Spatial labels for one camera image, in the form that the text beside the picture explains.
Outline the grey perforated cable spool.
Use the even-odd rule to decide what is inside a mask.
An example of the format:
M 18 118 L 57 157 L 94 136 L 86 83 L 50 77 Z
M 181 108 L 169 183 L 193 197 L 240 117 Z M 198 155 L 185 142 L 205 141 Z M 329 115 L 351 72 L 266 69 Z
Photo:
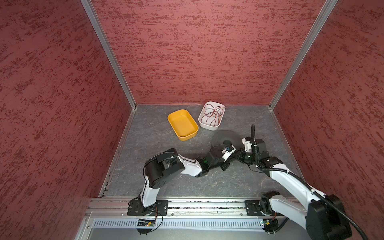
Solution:
M 214 133 L 211 139 L 211 147 L 219 147 L 221 149 L 224 148 L 224 142 L 231 142 L 232 146 L 239 150 L 244 147 L 242 143 L 242 137 L 232 130 L 218 130 Z

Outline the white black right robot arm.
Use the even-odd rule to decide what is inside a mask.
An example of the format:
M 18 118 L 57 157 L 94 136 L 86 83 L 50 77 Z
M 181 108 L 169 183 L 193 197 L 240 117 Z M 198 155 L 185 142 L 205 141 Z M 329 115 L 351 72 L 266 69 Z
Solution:
M 335 195 L 328 196 L 307 184 L 276 157 L 255 161 L 254 154 L 240 149 L 235 159 L 255 165 L 296 198 L 293 202 L 277 191 L 263 194 L 257 209 L 264 216 L 281 214 L 303 227 L 313 240 L 345 240 L 352 236 L 343 204 Z

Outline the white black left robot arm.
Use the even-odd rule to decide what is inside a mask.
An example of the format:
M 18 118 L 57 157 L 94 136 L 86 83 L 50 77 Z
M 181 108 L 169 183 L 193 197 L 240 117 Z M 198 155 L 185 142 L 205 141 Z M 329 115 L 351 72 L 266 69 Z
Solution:
M 153 206 L 160 188 L 179 174 L 199 178 L 215 168 L 225 171 L 235 151 L 236 148 L 232 145 L 219 145 L 212 147 L 204 158 L 189 159 L 180 155 L 175 148 L 171 148 L 152 157 L 143 167 L 145 185 L 139 197 L 142 206 Z

